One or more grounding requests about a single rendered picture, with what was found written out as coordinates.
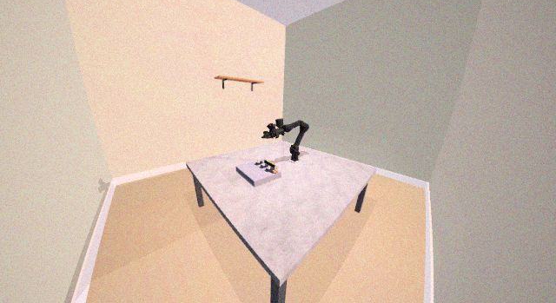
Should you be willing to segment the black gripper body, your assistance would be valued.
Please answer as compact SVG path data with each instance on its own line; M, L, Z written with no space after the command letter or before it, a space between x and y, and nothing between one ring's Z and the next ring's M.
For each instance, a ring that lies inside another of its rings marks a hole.
M274 138L279 138L280 131L279 131L278 128L277 128L276 130L270 130L270 131L272 131L272 134L273 134L273 137L274 137ZM265 135L265 132L268 132L268 131L263 131L263 134L264 134L264 135ZM268 132L268 133L269 133L269 132Z

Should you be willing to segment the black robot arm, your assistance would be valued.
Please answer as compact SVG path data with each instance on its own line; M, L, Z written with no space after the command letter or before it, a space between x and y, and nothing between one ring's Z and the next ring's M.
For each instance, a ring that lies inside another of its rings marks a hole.
M304 121L298 120L297 122L293 122L291 124L286 124L283 125L283 118L281 119L275 119L275 123L270 123L267 127L270 130L276 130L275 126L279 129L280 131L280 135L284 135L284 132L289 132L292 130L292 128L298 127L300 126L300 133L298 134L296 140L295 140L295 144L291 145L290 147L290 154L292 154L291 159L292 161L299 161L298 159L298 155L300 155L299 152L299 145L301 143L301 139L304 136L304 134L308 131L309 129L309 125L306 124Z

